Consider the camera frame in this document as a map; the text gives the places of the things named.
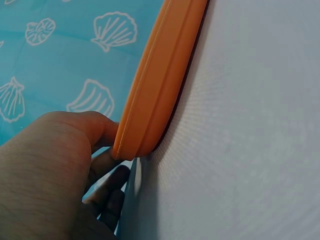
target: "orange container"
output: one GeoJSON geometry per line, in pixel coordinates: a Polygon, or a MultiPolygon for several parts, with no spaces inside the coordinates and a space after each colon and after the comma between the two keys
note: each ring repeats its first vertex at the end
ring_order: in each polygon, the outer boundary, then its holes
{"type": "Polygon", "coordinates": [[[160,140],[183,82],[207,0],[165,0],[137,69],[112,155],[132,160],[160,140]]]}

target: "hand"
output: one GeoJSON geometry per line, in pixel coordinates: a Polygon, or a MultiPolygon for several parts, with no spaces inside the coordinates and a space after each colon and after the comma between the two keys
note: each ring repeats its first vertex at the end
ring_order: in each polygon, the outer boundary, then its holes
{"type": "Polygon", "coordinates": [[[130,170],[109,150],[118,124],[97,112],[48,113],[0,147],[0,239],[113,240],[130,170]]]}

